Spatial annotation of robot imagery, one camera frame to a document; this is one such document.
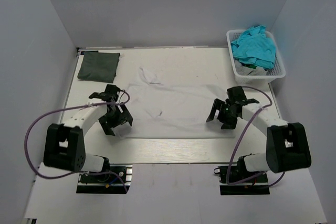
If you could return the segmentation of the white t-shirt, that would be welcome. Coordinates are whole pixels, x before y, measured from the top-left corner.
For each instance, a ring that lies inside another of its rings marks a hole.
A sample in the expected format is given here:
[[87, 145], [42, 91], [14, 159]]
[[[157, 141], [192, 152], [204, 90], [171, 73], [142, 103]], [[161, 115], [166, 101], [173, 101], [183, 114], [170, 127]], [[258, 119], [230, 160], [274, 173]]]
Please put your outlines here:
[[126, 104], [131, 125], [118, 128], [125, 138], [206, 139], [232, 138], [234, 130], [222, 130], [218, 120], [206, 122], [213, 102], [226, 92], [216, 84], [168, 85], [144, 68], [129, 84]]

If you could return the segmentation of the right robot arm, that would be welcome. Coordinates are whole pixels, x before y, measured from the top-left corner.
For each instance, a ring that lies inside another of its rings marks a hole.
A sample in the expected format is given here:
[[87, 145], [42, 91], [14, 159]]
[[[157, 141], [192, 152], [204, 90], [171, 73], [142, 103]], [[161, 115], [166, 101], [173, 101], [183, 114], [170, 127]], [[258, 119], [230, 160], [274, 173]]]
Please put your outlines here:
[[266, 137], [266, 150], [259, 154], [250, 154], [238, 159], [237, 175], [247, 182], [256, 172], [287, 172], [309, 168], [312, 164], [305, 127], [301, 123], [289, 123], [274, 117], [268, 112], [269, 102], [261, 105], [256, 99], [249, 99], [242, 86], [227, 90], [227, 99], [215, 99], [207, 118], [222, 123], [223, 130], [234, 130], [238, 119], [247, 121]]

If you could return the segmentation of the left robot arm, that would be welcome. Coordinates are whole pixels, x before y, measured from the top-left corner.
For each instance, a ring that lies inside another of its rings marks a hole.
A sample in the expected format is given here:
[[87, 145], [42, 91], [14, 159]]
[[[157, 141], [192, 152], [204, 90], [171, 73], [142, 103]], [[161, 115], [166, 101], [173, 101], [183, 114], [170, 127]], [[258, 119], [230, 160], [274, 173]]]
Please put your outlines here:
[[48, 167], [70, 172], [90, 172], [101, 182], [110, 178], [111, 168], [106, 157], [86, 152], [85, 135], [96, 123], [102, 127], [105, 135], [115, 136], [114, 128], [128, 123], [133, 117], [119, 100], [120, 96], [130, 96], [115, 85], [108, 84], [103, 92], [94, 92], [89, 96], [88, 104], [78, 110], [62, 124], [48, 127], [43, 162]]

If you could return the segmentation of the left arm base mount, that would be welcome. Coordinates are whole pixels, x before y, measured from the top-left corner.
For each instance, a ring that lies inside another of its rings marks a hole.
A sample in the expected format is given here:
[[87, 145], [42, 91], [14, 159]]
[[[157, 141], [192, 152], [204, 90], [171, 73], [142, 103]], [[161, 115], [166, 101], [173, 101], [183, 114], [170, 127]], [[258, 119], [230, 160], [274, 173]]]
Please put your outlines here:
[[133, 165], [111, 164], [112, 174], [79, 175], [77, 194], [125, 195], [131, 186]]

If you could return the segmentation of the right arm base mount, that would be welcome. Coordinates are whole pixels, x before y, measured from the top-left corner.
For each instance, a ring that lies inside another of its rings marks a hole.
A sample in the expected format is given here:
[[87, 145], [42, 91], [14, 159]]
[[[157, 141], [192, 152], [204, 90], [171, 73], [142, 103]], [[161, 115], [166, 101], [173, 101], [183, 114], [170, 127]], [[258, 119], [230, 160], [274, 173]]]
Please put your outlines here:
[[219, 189], [221, 196], [256, 196], [269, 195], [268, 177], [262, 172], [242, 172], [233, 165], [230, 169], [229, 180], [226, 175], [228, 165], [218, 166], [213, 170], [219, 177]]

